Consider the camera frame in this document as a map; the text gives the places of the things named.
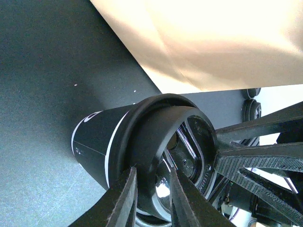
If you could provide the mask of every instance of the brown paper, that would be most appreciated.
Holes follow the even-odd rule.
[[[162,93],[303,83],[301,0],[91,0]]]

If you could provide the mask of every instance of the beige paper bag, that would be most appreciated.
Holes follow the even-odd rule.
[[[302,0],[91,0],[162,93],[303,84]]]

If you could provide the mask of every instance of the black cylindrical container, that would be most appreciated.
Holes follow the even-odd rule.
[[[191,116],[199,118],[199,122],[188,120]],[[192,128],[197,127],[195,133],[200,139],[192,140],[191,143],[201,147],[200,151],[195,151],[198,157],[186,164],[191,166],[191,162],[198,162],[199,168],[195,171],[188,170],[188,176],[192,176],[192,181],[201,193],[207,196],[215,180],[212,163],[216,136],[208,118],[182,96],[154,96],[135,105],[93,113],[77,125],[72,134],[71,146],[77,161],[106,190],[124,170],[136,166],[140,204],[138,222],[144,223],[140,224],[141,226],[167,226],[170,214],[167,209],[161,208],[160,200],[156,197],[155,173],[158,169],[163,173],[165,166],[160,165],[161,156],[178,128],[187,127],[183,125],[184,122],[187,122],[187,126],[191,122]],[[185,145],[186,136],[178,134],[178,138]],[[181,165],[182,161],[187,162],[177,155],[175,157],[178,165]],[[162,219],[163,222],[153,219],[150,215]]]

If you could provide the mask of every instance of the gray tabletop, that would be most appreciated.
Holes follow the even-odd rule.
[[[0,226],[64,227],[104,193],[72,155],[75,125],[160,91],[88,0],[0,5]],[[216,128],[241,121],[239,91],[186,96]]]

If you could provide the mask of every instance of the white stripe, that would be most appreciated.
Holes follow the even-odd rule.
[[[92,114],[88,115],[87,117],[83,118],[82,121],[87,122],[87,121],[89,121],[90,119],[92,119],[94,116],[96,116],[100,112],[102,112],[102,111],[92,113],[93,115]],[[74,137],[75,137],[76,131],[79,128],[79,126],[82,123],[82,121],[80,121],[79,124],[77,124],[76,128],[74,129],[74,131],[72,132],[72,135],[71,135],[71,150],[72,150],[73,155],[75,155],[75,153],[74,153],[74,147],[73,147]]]
[[[109,188],[109,179],[108,179],[108,161],[109,161],[109,153],[110,153],[110,148],[112,146],[112,143],[113,143],[113,140],[114,140],[114,137],[115,137],[115,134],[122,122],[122,120],[125,118],[125,116],[128,114],[129,111],[127,111],[127,113],[121,118],[121,120],[118,122],[117,126],[115,127],[115,130],[113,131],[113,134],[109,140],[109,144],[108,144],[108,147],[107,147],[107,151],[106,151],[106,155],[105,155],[105,162],[104,162],[104,168],[105,168],[105,178],[106,178],[106,182],[107,182],[107,185],[108,185],[108,188]]]

